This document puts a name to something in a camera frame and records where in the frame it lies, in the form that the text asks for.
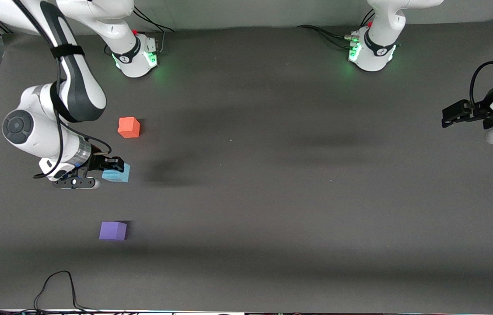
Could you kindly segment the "purple foam block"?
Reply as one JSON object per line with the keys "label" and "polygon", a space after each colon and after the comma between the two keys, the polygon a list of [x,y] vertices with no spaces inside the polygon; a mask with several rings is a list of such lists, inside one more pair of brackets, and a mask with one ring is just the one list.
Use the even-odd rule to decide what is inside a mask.
{"label": "purple foam block", "polygon": [[122,242],[126,240],[128,224],[120,221],[103,221],[98,239],[100,241]]}

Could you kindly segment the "dark grey table mat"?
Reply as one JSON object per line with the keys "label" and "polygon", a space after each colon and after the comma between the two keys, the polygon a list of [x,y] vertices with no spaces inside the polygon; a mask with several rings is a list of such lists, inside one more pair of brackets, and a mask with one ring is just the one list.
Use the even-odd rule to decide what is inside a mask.
{"label": "dark grey table mat", "polygon": [[[493,313],[493,145],[480,122],[441,127],[493,60],[493,20],[410,24],[378,73],[314,31],[236,28],[169,34],[130,79],[81,36],[108,107],[73,127],[132,170],[76,191],[32,179],[38,159],[2,135],[56,76],[42,38],[4,40],[0,308],[68,270],[95,309]],[[103,221],[126,240],[100,241]]]}

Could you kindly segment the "orange foam block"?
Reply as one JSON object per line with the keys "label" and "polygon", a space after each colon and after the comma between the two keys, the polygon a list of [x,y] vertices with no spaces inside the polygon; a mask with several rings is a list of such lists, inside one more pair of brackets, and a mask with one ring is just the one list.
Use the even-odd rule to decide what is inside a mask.
{"label": "orange foam block", "polygon": [[118,133],[124,138],[140,137],[141,124],[134,116],[119,118]]}

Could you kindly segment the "light blue foam block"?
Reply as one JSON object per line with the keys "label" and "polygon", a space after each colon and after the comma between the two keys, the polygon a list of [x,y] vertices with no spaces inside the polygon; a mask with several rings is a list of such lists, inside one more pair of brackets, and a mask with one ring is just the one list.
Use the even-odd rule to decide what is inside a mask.
{"label": "light blue foam block", "polygon": [[104,170],[102,172],[101,178],[109,182],[127,183],[129,180],[130,169],[131,169],[131,165],[125,163],[123,171],[119,171],[115,169]]}

